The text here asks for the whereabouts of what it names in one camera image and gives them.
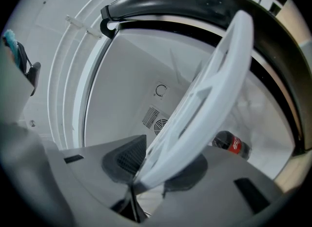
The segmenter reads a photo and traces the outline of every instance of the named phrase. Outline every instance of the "soda bottle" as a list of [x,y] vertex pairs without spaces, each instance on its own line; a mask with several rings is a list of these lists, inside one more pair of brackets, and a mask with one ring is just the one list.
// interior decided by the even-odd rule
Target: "soda bottle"
[[248,160],[250,147],[229,131],[220,131],[213,140],[213,146],[228,150]]

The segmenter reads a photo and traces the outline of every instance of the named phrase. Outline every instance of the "textured black pad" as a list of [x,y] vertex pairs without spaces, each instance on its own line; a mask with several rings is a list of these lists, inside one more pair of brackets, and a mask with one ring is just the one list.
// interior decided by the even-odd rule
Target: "textured black pad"
[[164,192],[191,189],[204,177],[207,169],[207,160],[204,155],[200,154],[177,176],[165,182]]
[[146,155],[146,135],[107,153],[102,160],[102,168],[115,182],[129,184],[142,165]]

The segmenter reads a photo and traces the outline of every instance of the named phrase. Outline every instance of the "red label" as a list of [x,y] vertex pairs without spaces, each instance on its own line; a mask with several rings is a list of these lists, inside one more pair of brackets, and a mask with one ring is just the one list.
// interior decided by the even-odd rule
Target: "red label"
[[242,148],[241,140],[237,137],[233,137],[233,142],[229,148],[229,151],[238,154],[241,148]]

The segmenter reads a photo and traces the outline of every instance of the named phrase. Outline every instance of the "fan grille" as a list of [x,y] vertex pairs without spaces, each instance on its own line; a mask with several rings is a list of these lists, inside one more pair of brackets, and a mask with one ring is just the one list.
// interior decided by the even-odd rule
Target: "fan grille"
[[165,119],[161,119],[161,120],[158,120],[155,125],[154,125],[154,132],[156,135],[159,134],[159,132],[162,130],[162,128],[165,126],[166,122],[168,120],[165,120]]

